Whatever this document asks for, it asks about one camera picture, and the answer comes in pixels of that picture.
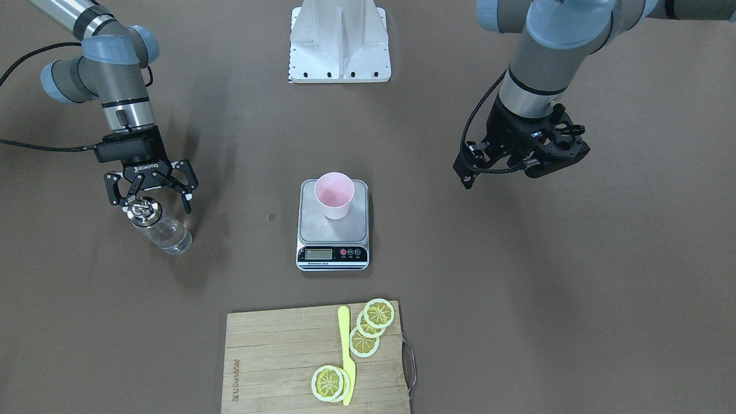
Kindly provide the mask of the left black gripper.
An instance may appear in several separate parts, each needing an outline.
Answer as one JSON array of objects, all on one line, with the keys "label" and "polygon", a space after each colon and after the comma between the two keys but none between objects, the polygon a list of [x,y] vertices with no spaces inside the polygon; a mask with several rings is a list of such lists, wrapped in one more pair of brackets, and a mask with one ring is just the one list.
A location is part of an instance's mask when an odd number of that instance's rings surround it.
[{"label": "left black gripper", "polygon": [[500,168],[495,167],[500,162],[505,163],[507,170],[525,172],[525,161],[531,156],[525,138],[534,131],[533,124],[542,118],[517,116],[496,98],[486,122],[483,168],[500,172]]}]

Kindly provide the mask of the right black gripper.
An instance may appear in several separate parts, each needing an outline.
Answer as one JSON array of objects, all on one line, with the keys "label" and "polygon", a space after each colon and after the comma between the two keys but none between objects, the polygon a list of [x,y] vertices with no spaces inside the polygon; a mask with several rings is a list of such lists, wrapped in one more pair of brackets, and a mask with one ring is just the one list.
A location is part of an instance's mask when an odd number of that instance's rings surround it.
[{"label": "right black gripper", "polygon": [[[191,199],[199,186],[194,168],[189,158],[170,162],[157,126],[108,134],[95,145],[94,153],[101,163],[121,162],[123,167],[123,172],[103,175],[111,205],[127,208],[141,190],[163,185],[181,196],[185,214],[191,214]],[[186,180],[176,178],[176,172],[182,173]],[[131,184],[126,194],[120,189],[123,181]]]}]

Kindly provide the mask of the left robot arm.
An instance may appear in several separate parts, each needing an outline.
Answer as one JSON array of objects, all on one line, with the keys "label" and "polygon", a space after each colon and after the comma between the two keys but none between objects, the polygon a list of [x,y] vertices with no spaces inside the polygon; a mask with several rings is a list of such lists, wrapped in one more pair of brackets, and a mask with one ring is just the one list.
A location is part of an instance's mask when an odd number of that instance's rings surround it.
[{"label": "left robot arm", "polygon": [[518,33],[515,55],[493,84],[499,90],[478,143],[462,138],[453,167],[463,181],[523,171],[539,178],[589,153],[584,127],[560,99],[589,55],[645,18],[734,22],[733,1],[478,1],[486,30]]}]

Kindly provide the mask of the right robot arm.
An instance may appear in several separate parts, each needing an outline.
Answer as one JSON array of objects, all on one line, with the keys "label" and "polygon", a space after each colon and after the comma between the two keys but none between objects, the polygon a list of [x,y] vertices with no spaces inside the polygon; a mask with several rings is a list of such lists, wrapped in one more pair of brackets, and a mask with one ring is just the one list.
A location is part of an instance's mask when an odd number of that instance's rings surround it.
[{"label": "right robot arm", "polygon": [[109,202],[127,209],[140,191],[168,187],[181,196],[189,214],[199,182],[187,158],[169,160],[142,74],[160,52],[152,32],[138,25],[123,26],[94,1],[32,5],[80,42],[80,55],[48,64],[40,81],[58,102],[100,102],[111,132],[95,144],[95,157],[101,163],[122,165],[121,172],[105,177]]}]

